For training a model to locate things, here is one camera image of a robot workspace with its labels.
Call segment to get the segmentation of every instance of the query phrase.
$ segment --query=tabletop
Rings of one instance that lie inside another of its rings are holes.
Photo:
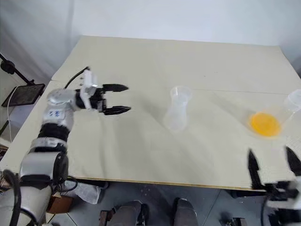
[[[301,114],[274,138],[254,134],[248,117],[280,105],[301,80],[279,47],[174,40],[83,36],[53,76],[43,96],[0,162],[19,171],[37,137],[46,95],[62,88],[89,65],[99,85],[129,86],[106,93],[109,106],[127,105],[121,115],[75,113],[68,139],[69,174],[77,178],[250,189],[247,153],[252,148],[263,182],[289,180],[284,146],[301,157]],[[165,128],[163,117],[176,85],[192,90],[187,127]],[[74,80],[70,89],[79,87]]]

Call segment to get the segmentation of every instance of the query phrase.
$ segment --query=black metal stand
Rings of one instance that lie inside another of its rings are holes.
[[[34,80],[29,81],[24,75],[21,74],[16,68],[13,62],[7,60],[1,53],[0,53],[0,58],[3,60],[5,66],[10,70],[10,72],[4,70],[7,73],[14,74],[16,73],[23,81],[26,82],[27,85],[35,85]]]
[[[5,128],[8,126],[8,120],[6,120],[6,122],[4,123],[4,125],[2,126],[2,128],[0,129],[0,136],[2,135],[2,133],[4,132]]]

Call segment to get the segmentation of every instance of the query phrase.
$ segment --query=white cable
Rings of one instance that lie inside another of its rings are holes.
[[[17,87],[15,88],[15,90],[13,91],[13,93],[10,95],[9,100],[8,100],[8,107],[9,107],[10,100],[11,100],[13,94],[15,93],[15,91],[17,90],[18,87],[19,87],[19,86],[17,86]],[[12,140],[12,138],[11,138],[11,128],[10,128],[9,113],[8,113],[8,126],[9,126],[9,138],[10,138],[10,142],[12,143],[13,140]]]

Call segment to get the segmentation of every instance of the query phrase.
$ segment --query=orange liquid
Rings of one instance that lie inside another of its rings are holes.
[[[281,131],[278,120],[273,115],[263,112],[252,115],[250,125],[255,132],[267,137],[278,135]]]

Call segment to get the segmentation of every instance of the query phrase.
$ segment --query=clear plastic cup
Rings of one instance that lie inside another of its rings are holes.
[[[164,116],[163,123],[171,131],[178,132],[187,126],[187,104],[192,97],[191,89],[176,86],[170,90],[171,105]]]
[[[252,115],[249,124],[254,132],[266,136],[278,135],[285,122],[301,109],[301,89],[287,96],[283,104]]]

